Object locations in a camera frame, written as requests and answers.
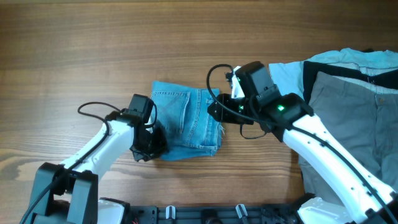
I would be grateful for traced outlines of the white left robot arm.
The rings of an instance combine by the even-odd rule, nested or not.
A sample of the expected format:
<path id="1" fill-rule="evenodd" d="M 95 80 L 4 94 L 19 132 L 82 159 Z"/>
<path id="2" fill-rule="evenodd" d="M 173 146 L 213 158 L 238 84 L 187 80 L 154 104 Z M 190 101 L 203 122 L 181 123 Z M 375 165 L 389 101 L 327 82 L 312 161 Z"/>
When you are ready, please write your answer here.
<path id="1" fill-rule="evenodd" d="M 75 155 L 60 164 L 43 163 L 21 223 L 139 223 L 129 203 L 99 198 L 98 182 L 127 150 L 136 162 L 156 159 L 166 150 L 152 114 L 157 114 L 153 100 L 135 94 L 127 108 L 114 108 L 100 119 L 100 131 Z"/>

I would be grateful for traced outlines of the light blue denim jeans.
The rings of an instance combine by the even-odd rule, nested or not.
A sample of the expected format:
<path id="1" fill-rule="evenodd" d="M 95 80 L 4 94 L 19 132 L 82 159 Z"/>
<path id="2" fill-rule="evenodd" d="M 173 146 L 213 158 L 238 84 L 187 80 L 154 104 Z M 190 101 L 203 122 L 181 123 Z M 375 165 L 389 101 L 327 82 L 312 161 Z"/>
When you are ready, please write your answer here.
<path id="1" fill-rule="evenodd" d="M 151 99 L 167 140 L 162 160 L 212 157 L 218 152 L 224 129 L 208 114 L 213 98 L 206 88 L 154 81 Z"/>

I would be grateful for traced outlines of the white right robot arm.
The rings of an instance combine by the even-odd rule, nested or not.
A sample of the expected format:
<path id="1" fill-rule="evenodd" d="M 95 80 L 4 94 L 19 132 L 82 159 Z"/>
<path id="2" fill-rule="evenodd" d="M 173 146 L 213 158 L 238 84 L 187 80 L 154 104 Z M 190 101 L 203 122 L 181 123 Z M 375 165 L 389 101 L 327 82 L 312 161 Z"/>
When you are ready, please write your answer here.
<path id="1" fill-rule="evenodd" d="M 208 114 L 222 123 L 257 123 L 302 156 L 341 200 L 305 194 L 290 207 L 298 223 L 397 223 L 396 191 L 365 169 L 301 97 L 281 95 L 259 61 L 225 67 L 231 93 L 211 93 Z"/>

